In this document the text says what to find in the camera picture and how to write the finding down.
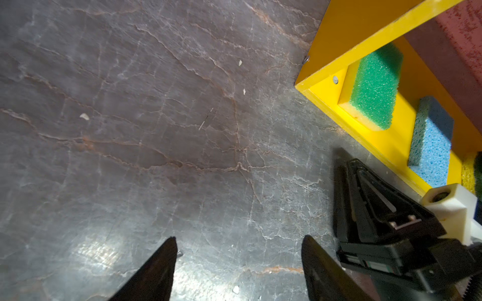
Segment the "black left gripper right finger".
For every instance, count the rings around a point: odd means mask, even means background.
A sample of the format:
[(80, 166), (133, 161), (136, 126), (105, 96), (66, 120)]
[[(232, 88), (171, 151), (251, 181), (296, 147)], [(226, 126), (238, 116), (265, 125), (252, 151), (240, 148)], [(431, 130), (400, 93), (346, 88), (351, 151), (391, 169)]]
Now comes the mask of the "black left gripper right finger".
[(372, 299), (310, 235), (303, 238), (301, 258), (310, 300)]

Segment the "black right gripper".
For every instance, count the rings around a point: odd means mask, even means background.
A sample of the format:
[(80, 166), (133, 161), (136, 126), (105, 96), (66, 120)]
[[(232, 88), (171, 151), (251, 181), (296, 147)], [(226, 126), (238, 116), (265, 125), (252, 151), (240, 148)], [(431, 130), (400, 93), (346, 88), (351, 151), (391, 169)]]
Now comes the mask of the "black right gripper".
[[(446, 231), (432, 212), (352, 158), (343, 148), (333, 150), (333, 229), (343, 242), (341, 266), (369, 276), (380, 300), (462, 300), (456, 285), (481, 275), (481, 243), (439, 238)], [(362, 243), (347, 243), (351, 209)], [(410, 241), (420, 237), (435, 239)]]

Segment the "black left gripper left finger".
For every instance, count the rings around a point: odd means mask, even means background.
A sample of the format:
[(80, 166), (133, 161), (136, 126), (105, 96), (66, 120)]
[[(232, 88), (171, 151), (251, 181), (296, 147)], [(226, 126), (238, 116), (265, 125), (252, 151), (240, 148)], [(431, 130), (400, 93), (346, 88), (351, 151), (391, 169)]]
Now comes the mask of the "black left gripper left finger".
[(177, 256), (176, 238), (170, 237), (110, 300), (169, 300)]

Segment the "blue cellulose sponge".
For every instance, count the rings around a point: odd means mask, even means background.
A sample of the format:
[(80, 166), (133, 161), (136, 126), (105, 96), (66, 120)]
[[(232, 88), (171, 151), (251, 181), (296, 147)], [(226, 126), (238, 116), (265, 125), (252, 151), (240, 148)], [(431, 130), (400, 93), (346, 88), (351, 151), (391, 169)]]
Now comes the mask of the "blue cellulose sponge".
[(434, 97), (420, 99), (408, 167), (432, 187), (448, 180), (454, 120)]

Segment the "dark green wavy sponge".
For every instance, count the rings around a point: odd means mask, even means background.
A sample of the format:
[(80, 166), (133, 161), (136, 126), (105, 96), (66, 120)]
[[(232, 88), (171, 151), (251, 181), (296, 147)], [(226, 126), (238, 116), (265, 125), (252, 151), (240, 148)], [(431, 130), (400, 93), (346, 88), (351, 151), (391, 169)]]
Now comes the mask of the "dark green wavy sponge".
[(461, 184), (481, 200), (481, 152), (470, 153), (462, 166)]

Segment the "green scourer yellow sponge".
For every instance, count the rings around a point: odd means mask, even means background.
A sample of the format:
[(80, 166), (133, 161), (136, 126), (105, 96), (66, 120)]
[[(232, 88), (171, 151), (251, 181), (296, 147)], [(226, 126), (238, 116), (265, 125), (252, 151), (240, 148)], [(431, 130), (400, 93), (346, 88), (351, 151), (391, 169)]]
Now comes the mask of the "green scourer yellow sponge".
[(403, 59), (389, 43), (350, 65), (338, 105), (369, 130), (389, 129)]

